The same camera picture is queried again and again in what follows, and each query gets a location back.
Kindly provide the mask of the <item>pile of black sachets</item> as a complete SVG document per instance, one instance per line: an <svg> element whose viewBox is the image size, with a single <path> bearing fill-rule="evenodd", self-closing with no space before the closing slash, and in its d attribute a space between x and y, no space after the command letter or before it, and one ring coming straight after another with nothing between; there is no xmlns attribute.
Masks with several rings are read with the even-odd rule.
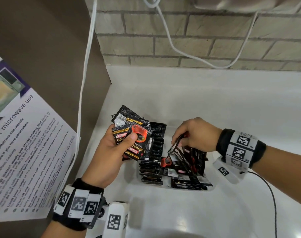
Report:
<svg viewBox="0 0 301 238"><path fill-rule="evenodd" d="M164 134L167 124L150 122L152 136L149 152L139 161L139 175L144 184L165 188L209 191L213 184L205 174L207 153L189 146L178 147L169 157L164 156Z"/></svg>

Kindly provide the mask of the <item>person's left forearm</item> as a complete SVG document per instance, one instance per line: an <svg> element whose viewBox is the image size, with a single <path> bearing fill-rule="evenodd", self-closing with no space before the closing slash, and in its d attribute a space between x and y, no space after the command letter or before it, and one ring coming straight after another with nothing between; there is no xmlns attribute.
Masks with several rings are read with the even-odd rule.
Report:
<svg viewBox="0 0 301 238"><path fill-rule="evenodd" d="M51 221L41 238L85 238L87 231L74 231L59 222Z"/></svg>

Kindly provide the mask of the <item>black wristband with marker tags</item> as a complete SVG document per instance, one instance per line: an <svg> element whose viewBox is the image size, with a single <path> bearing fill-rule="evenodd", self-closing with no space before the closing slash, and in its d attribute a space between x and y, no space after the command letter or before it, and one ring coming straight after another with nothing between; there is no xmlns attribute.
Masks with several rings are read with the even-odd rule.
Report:
<svg viewBox="0 0 301 238"><path fill-rule="evenodd" d="M103 194L103 188L77 178L72 185L65 186L54 207L52 220L74 231L92 229L103 206L107 205Z"/></svg>
<svg viewBox="0 0 301 238"><path fill-rule="evenodd" d="M255 136L226 128L222 130L216 145L222 162L241 172L252 168L263 157L266 148L266 144Z"/></svg>

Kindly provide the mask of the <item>person's left hand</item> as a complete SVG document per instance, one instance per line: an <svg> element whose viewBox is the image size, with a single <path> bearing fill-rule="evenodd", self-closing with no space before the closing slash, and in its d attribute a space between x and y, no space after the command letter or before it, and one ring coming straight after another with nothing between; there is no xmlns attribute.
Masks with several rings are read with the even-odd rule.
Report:
<svg viewBox="0 0 301 238"><path fill-rule="evenodd" d="M105 189L117 177L124 152L116 152L116 142L110 125L93 155L93 158L84 172L81 180L94 187Z"/></svg>

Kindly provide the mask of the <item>black sachet red label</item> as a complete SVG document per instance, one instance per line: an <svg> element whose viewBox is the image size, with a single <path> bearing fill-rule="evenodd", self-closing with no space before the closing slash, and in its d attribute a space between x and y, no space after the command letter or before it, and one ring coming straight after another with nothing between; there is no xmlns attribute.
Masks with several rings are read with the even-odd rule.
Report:
<svg viewBox="0 0 301 238"><path fill-rule="evenodd" d="M131 125L128 124L112 128L113 137L117 145L125 139L125 136L127 135L130 126Z"/></svg>

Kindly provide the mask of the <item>black sachet red cup print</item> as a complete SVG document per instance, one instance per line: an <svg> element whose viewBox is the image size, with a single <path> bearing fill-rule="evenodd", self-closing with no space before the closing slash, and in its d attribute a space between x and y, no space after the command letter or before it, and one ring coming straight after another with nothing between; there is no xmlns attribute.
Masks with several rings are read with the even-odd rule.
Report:
<svg viewBox="0 0 301 238"><path fill-rule="evenodd" d="M124 152L130 159L139 161L146 153L145 148L149 143L152 134L150 126L142 126L137 123L132 123L124 139L131 133L137 134L136 141Z"/></svg>

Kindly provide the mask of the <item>person's right forearm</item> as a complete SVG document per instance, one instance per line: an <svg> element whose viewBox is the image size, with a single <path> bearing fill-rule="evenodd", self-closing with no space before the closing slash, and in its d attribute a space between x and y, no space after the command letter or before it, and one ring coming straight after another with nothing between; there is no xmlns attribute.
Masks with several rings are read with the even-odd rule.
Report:
<svg viewBox="0 0 301 238"><path fill-rule="evenodd" d="M252 170L268 180L286 175L301 177L301 156L267 146L261 159L252 165Z"/></svg>

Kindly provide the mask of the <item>white appliance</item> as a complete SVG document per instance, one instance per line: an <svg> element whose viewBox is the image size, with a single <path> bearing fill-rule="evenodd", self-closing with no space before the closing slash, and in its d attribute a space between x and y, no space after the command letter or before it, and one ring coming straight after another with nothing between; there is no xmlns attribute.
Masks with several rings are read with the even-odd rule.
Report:
<svg viewBox="0 0 301 238"><path fill-rule="evenodd" d="M237 13L289 11L300 4L301 0L193 0L197 9Z"/></svg>

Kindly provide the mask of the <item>single black sachet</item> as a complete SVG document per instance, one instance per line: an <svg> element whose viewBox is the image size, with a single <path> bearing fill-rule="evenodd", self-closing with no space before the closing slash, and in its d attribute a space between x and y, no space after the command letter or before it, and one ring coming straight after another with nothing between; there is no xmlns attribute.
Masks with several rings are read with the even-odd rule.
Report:
<svg viewBox="0 0 301 238"><path fill-rule="evenodd" d="M173 152L175 152L175 150L178 148L178 145L180 144L180 140L184 139L186 137L188 137L188 132L185 132L185 133L181 134L180 136L178 136L175 143L168 150L167 157L169 157Z"/></svg>

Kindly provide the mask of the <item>microwave notice poster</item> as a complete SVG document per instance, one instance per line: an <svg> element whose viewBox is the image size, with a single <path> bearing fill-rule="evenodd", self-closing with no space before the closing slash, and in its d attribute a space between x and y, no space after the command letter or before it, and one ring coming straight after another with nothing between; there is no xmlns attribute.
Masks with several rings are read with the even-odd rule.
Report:
<svg viewBox="0 0 301 238"><path fill-rule="evenodd" d="M46 218L76 132L0 57L0 222Z"/></svg>

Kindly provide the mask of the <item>person's right hand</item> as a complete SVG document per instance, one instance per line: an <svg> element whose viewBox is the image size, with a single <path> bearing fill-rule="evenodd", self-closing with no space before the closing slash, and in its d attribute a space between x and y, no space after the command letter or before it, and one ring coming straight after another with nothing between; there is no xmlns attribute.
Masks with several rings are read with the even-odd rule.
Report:
<svg viewBox="0 0 301 238"><path fill-rule="evenodd" d="M183 121L173 134L171 144L175 143L178 136L188 132L188 137L194 139L194 148L207 153L214 152L222 131L202 118L196 117Z"/></svg>

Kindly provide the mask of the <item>black sachet with barcode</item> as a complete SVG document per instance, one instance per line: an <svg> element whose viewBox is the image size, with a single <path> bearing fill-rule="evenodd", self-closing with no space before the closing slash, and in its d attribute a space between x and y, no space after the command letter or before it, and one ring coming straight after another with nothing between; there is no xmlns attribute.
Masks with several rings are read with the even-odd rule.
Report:
<svg viewBox="0 0 301 238"><path fill-rule="evenodd" d="M138 114L133 112L131 109L122 105L121 108L117 111L116 114L112 115L111 122L115 124L115 126L123 126L128 124L128 122L134 122L141 126L148 127L150 126L150 121L140 117Z"/></svg>

